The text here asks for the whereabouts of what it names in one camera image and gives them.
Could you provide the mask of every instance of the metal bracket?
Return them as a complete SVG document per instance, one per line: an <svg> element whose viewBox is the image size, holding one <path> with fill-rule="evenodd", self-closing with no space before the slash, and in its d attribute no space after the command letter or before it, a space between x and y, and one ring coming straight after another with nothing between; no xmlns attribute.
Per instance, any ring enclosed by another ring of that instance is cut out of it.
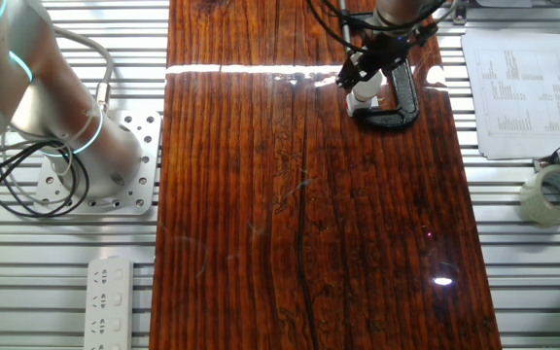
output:
<svg viewBox="0 0 560 350"><path fill-rule="evenodd" d="M418 94L407 61L393 70L392 78L391 89L397 97L397 109L359 109L354 111L356 121L380 128L402 128L416 121L420 111Z"/></svg>
<svg viewBox="0 0 560 350"><path fill-rule="evenodd" d="M470 0L460 0L457 9L453 13L453 24L466 25L468 22L468 4Z"/></svg>
<svg viewBox="0 0 560 350"><path fill-rule="evenodd" d="M87 198L86 202L75 209L69 216L75 215L142 215L153 205L155 176L159 137L161 134L161 116L157 112L110 111L112 121L129 129L140 143L142 158L140 169L134 179L114 195L105 198ZM45 202L64 198L69 191L59 182L53 172L51 162L45 157L40 170L36 196ZM46 213L59 204L36 203L37 212Z"/></svg>

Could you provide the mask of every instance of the metal rail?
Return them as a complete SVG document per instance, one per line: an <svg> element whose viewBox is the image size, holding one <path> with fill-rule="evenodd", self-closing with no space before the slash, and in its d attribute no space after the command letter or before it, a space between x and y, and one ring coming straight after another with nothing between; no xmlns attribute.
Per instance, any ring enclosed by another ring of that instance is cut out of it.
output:
<svg viewBox="0 0 560 350"><path fill-rule="evenodd" d="M169 1L44 3L56 25L88 35L113 53L117 68L112 108L162 112ZM533 227L515 212L517 192L533 174L530 160L489 161L479 156L460 36L466 28L560 34L560 7L548 7L545 1L534 5L507 11L470 7L466 27L449 21L438 34L505 348L560 348L560 227ZM75 72L94 89L103 74L103 59L79 44L58 41ZM16 171L29 191L35 189L40 164L40 158L33 157ZM133 344L147 348L156 223L156 208L144 218L42 226L0 208L0 349L81 349L86 266L115 255L137 262Z"/></svg>

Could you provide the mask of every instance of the white cylinder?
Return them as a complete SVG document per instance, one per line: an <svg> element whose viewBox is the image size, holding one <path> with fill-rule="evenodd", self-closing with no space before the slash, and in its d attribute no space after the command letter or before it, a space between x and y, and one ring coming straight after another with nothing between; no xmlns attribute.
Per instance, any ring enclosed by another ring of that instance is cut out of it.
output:
<svg viewBox="0 0 560 350"><path fill-rule="evenodd" d="M560 165L550 165L529 179L520 190L522 211L532 220L545 225L560 224L560 206L550 203L542 185L548 184L560 192Z"/></svg>

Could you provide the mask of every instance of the dark wood grain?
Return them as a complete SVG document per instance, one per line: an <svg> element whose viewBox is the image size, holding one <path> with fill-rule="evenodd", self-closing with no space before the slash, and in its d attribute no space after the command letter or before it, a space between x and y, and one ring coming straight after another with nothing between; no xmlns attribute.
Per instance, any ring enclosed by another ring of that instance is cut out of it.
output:
<svg viewBox="0 0 560 350"><path fill-rule="evenodd" d="M302 0L172 0L169 33L152 350L501 348L437 40L382 132Z"/></svg>

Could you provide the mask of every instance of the black cable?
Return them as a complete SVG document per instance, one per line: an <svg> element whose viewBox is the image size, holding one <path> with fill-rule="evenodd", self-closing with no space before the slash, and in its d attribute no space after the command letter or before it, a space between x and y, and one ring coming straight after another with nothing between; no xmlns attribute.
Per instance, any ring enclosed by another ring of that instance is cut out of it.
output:
<svg viewBox="0 0 560 350"><path fill-rule="evenodd" d="M7 177L8 175L10 175L13 170L15 170L15 168L17 168L24 160L26 160L27 158L29 158L31 155L33 155L36 151L40 150L43 147L47 147L49 145L48 142L41 142L38 143L34 146L28 147L25 150L23 150L22 152L18 153L18 155L14 156L14 158L17 158L17 162L15 162L13 165L11 165L8 170L6 170L6 172L4 173L4 175ZM0 178L0 184L4 181L4 178Z"/></svg>
<svg viewBox="0 0 560 350"><path fill-rule="evenodd" d="M421 23L423 20L427 19L432 13L434 13L437 9L439 9L442 4L446 2L446 0L439 0L434 3L434 6L429 8L425 11L419 18L415 19L410 23L399 24L399 25L390 25L390 26L380 26L380 25L373 25L368 23L365 20L357 19L351 16L347 16L342 11L337 9L329 0L321 0L321 2L328 7L330 11L335 13L339 18L345 19L346 21L352 23L354 27L361 28L361 29L370 29L376 31L397 31L403 29L411 29L414 25Z"/></svg>
<svg viewBox="0 0 560 350"><path fill-rule="evenodd" d="M62 155L62 157L64 158L64 160L68 161L73 161L73 159L69 159L68 154L66 154L61 147L56 148L56 150ZM0 205L3 206L4 208L6 208L8 211L10 211L13 214L22 216L22 217L28 217L28 218L35 218L35 219L40 219L40 218L54 218L57 216L61 216L60 214L58 214L58 212L60 210L62 210L66 205L68 205L68 203L71 201L71 199L73 198L75 192L77 191L77 187L78 187L78 182L77 182L77 172L74 169L74 166L71 166L70 168L71 171L71 175L73 177L73 185L70 189L70 194L68 194L68 196L65 198L65 200L62 202L62 204L53 209L51 212L48 213L39 213L35 210L33 210L32 208L30 208L29 206L27 206L22 199L20 199L18 197L18 195L15 193L15 191L13 190L12 186L10 186L10 183L8 182L8 180L6 178L4 178L4 185L6 186L6 188L8 188L8 191L10 192L10 194L12 195L12 197L17 201L17 203L22 206L26 211L28 211L29 213L31 213L31 215L29 214L24 214L24 213L20 213L10 207L8 207L5 203L3 203L2 201L0 201ZM0 175L3 176L3 170L0 169Z"/></svg>
<svg viewBox="0 0 560 350"><path fill-rule="evenodd" d="M11 163L13 163L15 160L19 159L19 158L27 158L27 155L32 155L34 154L36 151L47 147L49 145L49 142L39 142L36 143L32 146L27 147L26 149L22 150L21 152L17 153L16 155L14 155L13 157L10 157L8 160L2 162L0 164L0 168L4 168L8 165L10 165Z"/></svg>
<svg viewBox="0 0 560 350"><path fill-rule="evenodd" d="M339 9L337 9L334 5L332 5L330 3L330 1L328 0L321 0L324 5L326 5L326 7L328 7L330 9L330 11L332 11L340 20L344 20L345 22L347 22L348 24L351 24L353 27L358 27L361 29L371 29L371 30L377 30L377 31L395 31L395 30L401 30L401 29L410 29L412 28L414 25L419 24L420 22L422 22L423 20L427 19L435 10L437 10L444 2L445 0L440 0L437 5L434 5L429 11L426 11L425 14L423 14L421 17L419 17L417 20L410 22L410 23L406 23L406 24L402 24L402 25L395 25L395 26L389 26L389 27L382 27L382 26L377 26L377 25L372 25L367 23L364 20L361 19L356 19L354 17L351 16L347 16L345 15L342 11L340 11ZM310 9L310 12L312 13L312 15L315 17L315 19L319 22L319 24L321 25L321 27L323 27L323 29L326 31L326 33L328 35L330 35L330 37L332 37L334 40L336 40L338 43L340 43L342 46L344 46L345 48L349 48L351 50L353 50L354 52L358 52L358 53L374 53L374 54L387 54L387 53L395 53L393 51L375 51L375 50L365 50L363 48L357 47L355 45L353 45L350 42L345 41L342 37L340 37L338 34L336 34L326 23L325 21L319 16L319 14L317 13L317 11L314 8L314 5L312 4L312 0L306 0L306 5L308 5L308 8Z"/></svg>
<svg viewBox="0 0 560 350"><path fill-rule="evenodd" d="M4 171L3 169L6 168L6 164L10 164L9 161L7 162L0 162L0 184L3 182L6 187L8 188L8 190L10 191L11 195L15 198L15 200L18 202L19 205L21 205L25 210L27 210L30 214L27 213L21 213L13 208L11 208L8 204L6 204L5 202L3 202L0 198L0 205L2 207L4 207L6 210L8 210L9 212L21 216L21 217L25 217L25 218L33 218L33 219L42 219L42 218L56 218L56 217L61 217L64 215L67 215L69 213L71 213L73 210L77 209L82 203L84 203L84 201L86 200L86 198L88 197L88 192L89 192L89 176L88 176L88 171L86 170L86 167L84 166L84 164L81 162L81 160L77 157L77 155L73 154L72 155L72 160L77 162L77 164L79 165L79 167L81 168L83 175L84 175L84 179L86 180L86 188L84 190L84 193L81 196L81 199L77 202L77 204L72 205L71 208L60 212L66 205L68 205L68 203L71 202L72 197L74 196L75 192L77 191L77 188L79 186L79 183L77 181L77 172L75 170L75 167L72 166L70 171L71 171L71 175L73 177L73 186L71 189L70 194L66 197L66 200L62 203L62 205L60 205L58 208L52 210L51 212L48 213L38 213L36 211L34 211L33 209L29 208L19 197L18 195L14 192L14 190L12 189L12 187L10 186L10 184L7 181L7 177L10 176L10 174L21 164L23 163L27 158L29 158L31 155L33 155L34 153L36 153L36 151L39 151L45 147L54 147L56 148L56 150L58 152L60 152L62 154L62 156L64 157L65 160L69 161L69 155L66 154L61 146L63 144L60 142L56 142L56 141L47 141L47 142L39 142L36 143L35 145L32 145L26 149L24 149L23 151L21 151L17 157L14 157L16 159L16 161L14 163L12 163L10 165L10 167Z"/></svg>

